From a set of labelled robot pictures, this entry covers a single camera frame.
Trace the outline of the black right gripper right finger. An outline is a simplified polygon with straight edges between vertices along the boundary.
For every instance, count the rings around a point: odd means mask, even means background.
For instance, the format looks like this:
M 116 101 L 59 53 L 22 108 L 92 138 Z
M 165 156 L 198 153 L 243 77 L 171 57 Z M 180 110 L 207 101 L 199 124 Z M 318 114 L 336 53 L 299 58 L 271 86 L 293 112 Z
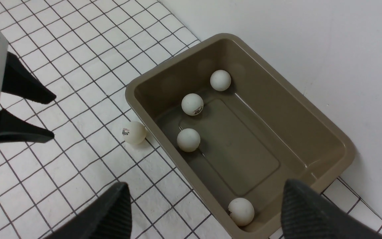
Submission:
M 286 239 L 382 239 L 297 179 L 285 182 L 281 227 Z

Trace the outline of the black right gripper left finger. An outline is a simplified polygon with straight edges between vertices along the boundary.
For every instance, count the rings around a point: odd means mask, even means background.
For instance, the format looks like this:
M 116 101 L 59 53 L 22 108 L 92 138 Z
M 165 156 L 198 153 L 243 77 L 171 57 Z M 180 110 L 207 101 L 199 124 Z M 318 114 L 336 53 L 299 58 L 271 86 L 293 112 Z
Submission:
M 48 239 L 130 239 L 131 196 L 127 183 L 114 183 Z

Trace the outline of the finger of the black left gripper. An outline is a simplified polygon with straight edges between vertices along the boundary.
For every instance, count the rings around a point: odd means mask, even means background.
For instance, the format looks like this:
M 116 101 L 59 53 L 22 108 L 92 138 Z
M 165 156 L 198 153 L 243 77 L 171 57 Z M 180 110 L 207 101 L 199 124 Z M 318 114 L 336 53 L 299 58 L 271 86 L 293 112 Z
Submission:
M 46 143 L 54 137 L 54 133 L 50 130 L 29 124 L 6 109 L 0 111 L 0 143 Z
M 36 79 L 11 52 L 7 52 L 1 91 L 41 104 L 49 104 L 56 99 L 56 95 Z

